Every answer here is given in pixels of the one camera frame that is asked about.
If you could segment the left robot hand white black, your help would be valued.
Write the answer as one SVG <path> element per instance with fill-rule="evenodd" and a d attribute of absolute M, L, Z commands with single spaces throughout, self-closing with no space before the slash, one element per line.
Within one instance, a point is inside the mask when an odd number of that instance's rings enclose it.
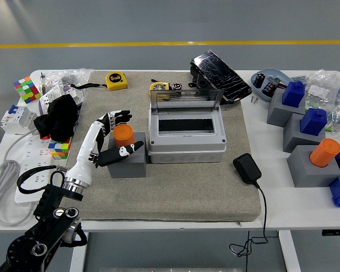
<path fill-rule="evenodd" d="M 76 164 L 65 174 L 65 189 L 90 186 L 92 171 L 95 168 L 120 162 L 144 145 L 143 141 L 137 141 L 101 151 L 104 138 L 120 124 L 130 121 L 131 117 L 129 110 L 115 110 L 104 114 L 91 124 L 79 149 Z"/>

